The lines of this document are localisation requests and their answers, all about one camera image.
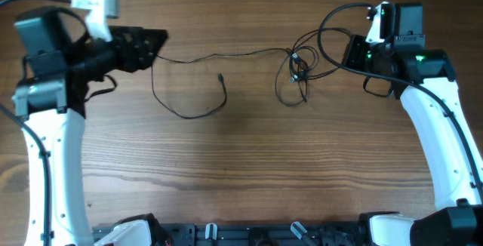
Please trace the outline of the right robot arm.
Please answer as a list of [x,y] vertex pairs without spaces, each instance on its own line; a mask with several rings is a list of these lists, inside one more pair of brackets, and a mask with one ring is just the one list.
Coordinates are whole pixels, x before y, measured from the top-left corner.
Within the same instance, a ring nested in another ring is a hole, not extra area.
[[390,81],[417,131],[432,178],[436,211],[421,219],[370,215],[375,245],[480,245],[482,158],[460,105],[456,74],[443,50],[427,50],[420,4],[368,7],[368,35],[354,35],[343,65]]

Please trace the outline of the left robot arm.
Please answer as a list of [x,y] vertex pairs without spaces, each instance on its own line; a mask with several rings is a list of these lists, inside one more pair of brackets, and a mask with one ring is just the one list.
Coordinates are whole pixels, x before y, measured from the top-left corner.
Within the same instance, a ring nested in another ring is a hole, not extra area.
[[12,98],[29,156],[27,245],[93,245],[82,182],[81,149],[85,104],[91,81],[113,70],[151,67],[168,39],[164,29],[111,26],[109,41],[84,33],[72,41],[61,14],[43,7],[17,17],[33,76],[17,84]]

